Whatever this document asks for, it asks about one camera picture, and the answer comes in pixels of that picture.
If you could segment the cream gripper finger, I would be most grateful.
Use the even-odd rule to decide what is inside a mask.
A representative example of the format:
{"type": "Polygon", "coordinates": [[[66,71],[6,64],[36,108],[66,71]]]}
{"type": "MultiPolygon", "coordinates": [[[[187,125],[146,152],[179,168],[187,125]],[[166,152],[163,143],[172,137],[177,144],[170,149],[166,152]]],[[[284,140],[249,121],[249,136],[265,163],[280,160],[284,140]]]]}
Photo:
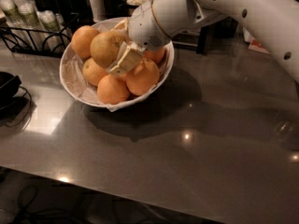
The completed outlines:
{"type": "Polygon", "coordinates": [[[111,75],[120,76],[135,68],[143,58],[144,49],[137,44],[129,44],[131,47],[125,51],[121,59],[116,59],[108,68],[111,75]]]}
{"type": "Polygon", "coordinates": [[[125,41],[123,41],[121,43],[120,49],[118,51],[118,55],[117,55],[117,60],[119,61],[122,57],[122,55],[125,53],[126,50],[128,50],[131,46],[126,43],[125,41]]]}

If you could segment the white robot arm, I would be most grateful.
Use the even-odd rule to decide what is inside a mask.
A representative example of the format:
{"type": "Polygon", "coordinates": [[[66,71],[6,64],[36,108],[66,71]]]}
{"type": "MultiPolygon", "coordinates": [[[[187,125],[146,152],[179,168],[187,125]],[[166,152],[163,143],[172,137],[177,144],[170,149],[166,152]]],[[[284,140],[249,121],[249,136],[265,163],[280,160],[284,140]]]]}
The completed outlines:
{"type": "Polygon", "coordinates": [[[129,38],[155,50],[190,28],[231,17],[299,81],[299,2],[295,0],[152,0],[127,20],[129,38]]]}

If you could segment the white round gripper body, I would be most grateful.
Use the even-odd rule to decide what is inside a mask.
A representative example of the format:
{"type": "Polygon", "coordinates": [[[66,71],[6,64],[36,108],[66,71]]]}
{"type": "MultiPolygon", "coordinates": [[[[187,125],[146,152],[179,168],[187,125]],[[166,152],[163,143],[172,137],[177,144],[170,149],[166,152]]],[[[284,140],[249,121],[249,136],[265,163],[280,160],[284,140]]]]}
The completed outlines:
{"type": "Polygon", "coordinates": [[[129,18],[129,38],[142,48],[157,50],[170,40],[170,4],[165,0],[150,0],[139,6],[129,18]]]}

